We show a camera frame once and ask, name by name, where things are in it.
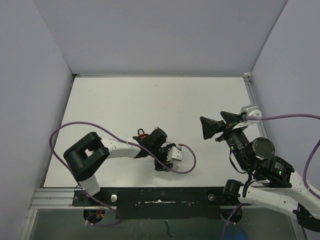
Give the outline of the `orange black padlock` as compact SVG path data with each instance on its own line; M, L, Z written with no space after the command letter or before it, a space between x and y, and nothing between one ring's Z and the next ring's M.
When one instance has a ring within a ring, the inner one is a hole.
M145 133L145 131L144 131L142 128L139 128L139 129L137 130L137 133L138 133L138 137L139 137L140 139L144 139L144 138L148 137L148 134Z

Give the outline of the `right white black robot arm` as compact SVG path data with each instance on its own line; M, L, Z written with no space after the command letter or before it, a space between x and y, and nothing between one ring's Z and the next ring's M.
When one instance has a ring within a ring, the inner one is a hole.
M243 173L248 175L245 183L227 180L222 197L230 205L261 206L277 211L293 219L305 229L320 230L320 192L307 181L307 169L300 175L284 159L276 156L273 143L265 137L249 141L244 129L266 120L257 106L244 107L241 113L226 111L217 121L200 117L205 140L220 134L216 142L226 142Z

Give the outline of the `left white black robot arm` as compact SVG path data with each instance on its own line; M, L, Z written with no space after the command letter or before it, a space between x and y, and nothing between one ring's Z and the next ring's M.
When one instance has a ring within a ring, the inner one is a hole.
M148 157L150 154L139 147L142 146L160 160L154 162L156 171L165 170L161 164L174 170L178 168L171 161L181 161L182 150L174 143L164 145L168 136L162 129L156 128L147 134L140 128L137 133L137 136L121 142L116 139L102 139L96 132L90 132L64 152L63 157L73 177L85 190L83 198L88 204L95 206L102 199L95 172L106 159Z

